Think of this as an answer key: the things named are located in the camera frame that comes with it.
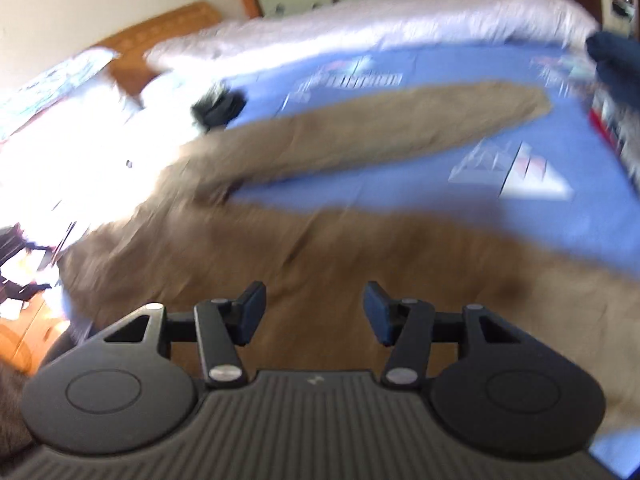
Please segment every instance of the silver screw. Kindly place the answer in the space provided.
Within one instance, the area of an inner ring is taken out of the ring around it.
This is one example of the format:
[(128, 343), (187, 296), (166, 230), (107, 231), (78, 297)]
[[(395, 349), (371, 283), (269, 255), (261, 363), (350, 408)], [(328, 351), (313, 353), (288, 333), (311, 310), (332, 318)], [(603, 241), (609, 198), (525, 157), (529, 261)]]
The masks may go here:
[(242, 370), (234, 365), (219, 365), (209, 370), (209, 377), (219, 383), (230, 383), (242, 376)]
[(418, 373), (411, 368), (392, 368), (386, 373), (386, 380), (393, 384), (413, 384), (418, 380)]

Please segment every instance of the wooden floor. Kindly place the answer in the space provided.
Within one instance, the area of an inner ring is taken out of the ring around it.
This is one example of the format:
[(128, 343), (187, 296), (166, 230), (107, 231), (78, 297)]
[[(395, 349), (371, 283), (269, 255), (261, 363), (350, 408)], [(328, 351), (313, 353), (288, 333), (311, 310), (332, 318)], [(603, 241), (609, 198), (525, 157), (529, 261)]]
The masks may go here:
[(37, 294), (23, 304), (17, 320), (0, 319), (0, 359), (33, 375), (68, 325), (47, 306), (43, 294)]

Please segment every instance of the wooden headboard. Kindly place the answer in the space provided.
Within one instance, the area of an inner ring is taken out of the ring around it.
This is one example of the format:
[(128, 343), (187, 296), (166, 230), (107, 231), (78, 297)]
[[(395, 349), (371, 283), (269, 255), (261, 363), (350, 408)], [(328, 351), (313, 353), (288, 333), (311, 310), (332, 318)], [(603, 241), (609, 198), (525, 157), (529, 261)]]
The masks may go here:
[(200, 1), (125, 28), (97, 44), (120, 54), (109, 64), (111, 75), (127, 93), (137, 96), (158, 75), (146, 65), (143, 56), (147, 50), (161, 41), (212, 27), (220, 21), (220, 13)]

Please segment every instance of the blue bed sheet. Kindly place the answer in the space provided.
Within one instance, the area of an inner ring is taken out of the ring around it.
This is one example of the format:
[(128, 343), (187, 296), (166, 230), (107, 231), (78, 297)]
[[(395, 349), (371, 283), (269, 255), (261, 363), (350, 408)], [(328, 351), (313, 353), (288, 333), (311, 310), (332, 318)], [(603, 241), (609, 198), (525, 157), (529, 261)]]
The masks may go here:
[[(535, 60), (564, 54), (556, 47), (511, 44), (320, 56), (229, 79), (232, 88), (248, 97), (231, 127), (411, 86), (505, 79), (546, 87)], [(235, 200), (302, 211), (324, 206), (435, 211), (640, 276), (640, 201), (616, 156), (588, 123), (584, 104), (555, 86), (547, 93), (554, 104), (547, 117), (504, 130), (479, 147), (246, 186)], [(513, 169), (523, 143), (530, 160), (546, 161), (561, 175), (572, 190), (569, 199), (502, 198), (504, 172), (480, 168), (481, 174), (465, 173), (465, 161), (473, 161), (477, 152), (493, 153), (496, 160), (502, 157), (510, 166), (506, 171)], [(637, 431), (600, 438), (591, 451), (626, 478), (640, 463), (639, 438)]]

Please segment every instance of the ribbed gray surface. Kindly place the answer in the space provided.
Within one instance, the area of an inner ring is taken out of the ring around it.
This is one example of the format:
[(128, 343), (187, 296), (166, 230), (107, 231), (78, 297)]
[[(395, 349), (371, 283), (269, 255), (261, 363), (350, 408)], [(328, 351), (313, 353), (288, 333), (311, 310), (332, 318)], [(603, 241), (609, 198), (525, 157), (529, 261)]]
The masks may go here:
[(586, 453), (513, 463), (461, 446), (417, 396), (366, 373), (262, 372), (211, 394), (194, 420), (156, 446), (114, 458), (41, 449), (15, 480), (606, 480)]

